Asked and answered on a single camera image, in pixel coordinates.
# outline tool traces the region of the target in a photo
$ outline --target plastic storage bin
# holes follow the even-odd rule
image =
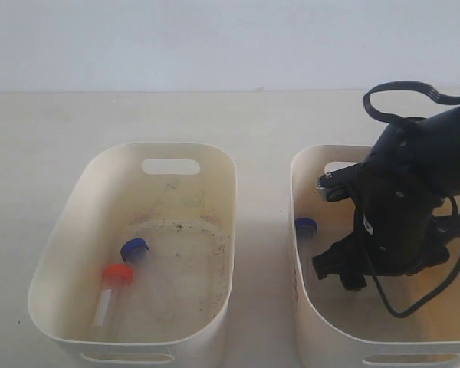
[[[434,300],[405,319],[390,316],[372,278],[368,287],[346,291],[339,278],[317,280],[312,271],[305,291],[296,243],[294,220],[313,218],[318,235],[312,255],[328,249],[352,231],[353,203],[328,203],[316,190],[316,179],[330,163],[357,163],[369,147],[314,146],[294,157],[291,166],[290,257],[294,291],[294,320],[298,351],[307,367],[460,366],[460,275]],[[457,198],[460,210],[460,197]],[[451,213],[449,203],[439,214]],[[411,277],[381,278],[389,299],[398,309],[408,307],[435,287],[452,269],[460,239],[448,246],[447,264]]]
[[[215,367],[225,348],[235,239],[236,172],[212,146],[131,143],[84,170],[31,281],[37,328],[83,366]],[[172,320],[127,292],[116,341],[88,340],[105,265],[131,238],[150,246],[173,292]]]

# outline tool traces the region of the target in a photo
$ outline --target white table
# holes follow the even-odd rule
[[[288,277],[290,163],[307,146],[372,145],[385,126],[363,112],[363,92],[0,94],[0,368],[76,367],[29,320],[28,285],[84,167],[133,141],[210,143],[233,157],[238,223],[223,366],[300,367]],[[377,100],[398,113],[441,110],[412,94]]]

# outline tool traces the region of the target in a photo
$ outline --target blue bottle cap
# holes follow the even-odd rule
[[[295,228],[314,228],[317,232],[318,227],[317,223],[308,217],[297,218],[294,220],[294,227]]]
[[[140,248],[144,248],[146,251],[148,251],[148,245],[143,239],[135,238],[127,241],[126,244],[121,248],[121,258],[126,262],[131,252]]]

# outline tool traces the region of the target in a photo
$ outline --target black strap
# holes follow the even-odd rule
[[[441,105],[459,105],[460,97],[448,96],[439,93],[433,86],[415,80],[399,80],[396,82],[389,82],[379,84],[372,88],[367,94],[363,96],[363,106],[365,111],[373,119],[395,125],[396,127],[411,130],[417,127],[417,123],[412,119],[395,115],[394,113],[383,113],[378,111],[371,104],[371,95],[376,92],[387,92],[389,90],[408,90],[412,92],[419,92],[429,97],[431,100]]]

